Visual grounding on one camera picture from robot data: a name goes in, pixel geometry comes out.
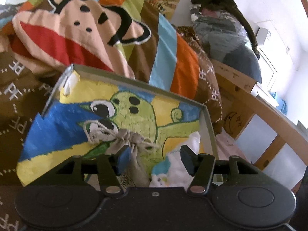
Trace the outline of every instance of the drawstring bag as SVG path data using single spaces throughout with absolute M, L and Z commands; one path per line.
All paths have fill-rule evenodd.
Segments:
M 88 134 L 86 125 L 89 122 L 97 124 L 96 131 Z M 152 153 L 158 146 L 151 143 L 150 140 L 145 140 L 140 134 L 127 129 L 119 129 L 114 131 L 106 128 L 99 121 L 84 122 L 84 132 L 87 135 L 88 141 L 92 144 L 99 143 L 102 139 L 114 140 L 110 147 L 106 150 L 106 155 L 116 154 L 124 145 L 131 148 L 131 159 L 124 174 L 118 177 L 121 186 L 124 189 L 128 187 L 149 187 L 150 179 L 142 164 L 140 155 L 144 153 Z

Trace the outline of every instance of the poster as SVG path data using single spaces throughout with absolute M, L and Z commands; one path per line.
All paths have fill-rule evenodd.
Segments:
M 128 129 L 155 144 L 153 152 L 141 154 L 150 178 L 153 166 L 200 128 L 200 108 L 185 102 L 82 79 L 75 71 L 68 82 L 74 84 L 69 95 L 64 95 L 62 87 L 60 100 L 50 106 L 44 117 L 37 115 L 33 121 L 17 167 L 24 184 L 72 155 L 93 159 L 104 154 L 116 140 L 106 128 L 114 133 Z
M 172 19 L 174 11 L 180 0 L 146 0 L 159 10 L 159 12 L 169 21 Z

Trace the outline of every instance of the round pad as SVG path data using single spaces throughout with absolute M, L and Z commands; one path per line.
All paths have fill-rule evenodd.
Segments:
M 15 207 L 27 224 L 61 228 L 89 217 L 99 204 L 99 194 L 90 185 L 26 186 L 16 197 Z
M 294 194 L 281 185 L 221 185 L 212 194 L 215 209 L 227 220 L 250 228 L 288 222 L 295 210 Z
M 274 195 L 265 188 L 247 187 L 238 192 L 238 199 L 249 207 L 263 208 L 274 201 Z

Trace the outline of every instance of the drawing of green cartoon character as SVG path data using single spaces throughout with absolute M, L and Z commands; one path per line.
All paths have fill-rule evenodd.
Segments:
M 157 126 L 153 106 L 147 100 L 129 91 L 117 92 L 110 100 L 96 100 L 80 107 L 101 117 L 98 121 L 85 124 L 85 130 L 91 140 L 103 141 L 86 154 L 87 158 L 89 155 L 96 156 L 104 153 L 115 139 L 101 125 L 115 134 L 119 129 L 129 129 L 141 134 L 149 142 L 158 144 L 161 149 L 146 157 L 147 163 L 154 164 L 163 159 L 162 150 L 168 138 L 188 137 L 199 130 L 198 117 L 193 121 L 182 122 L 183 112 L 180 108 L 174 108 L 171 111 L 172 123 Z

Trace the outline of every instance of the wooden bed frame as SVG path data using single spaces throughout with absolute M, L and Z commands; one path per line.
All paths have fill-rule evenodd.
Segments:
M 257 82 L 254 79 L 216 60 L 211 62 L 222 97 L 225 131 L 236 140 L 257 114 L 277 133 L 255 166 L 263 170 L 286 143 L 308 165 L 308 136 L 280 111 L 255 96 L 261 91 L 255 89 Z

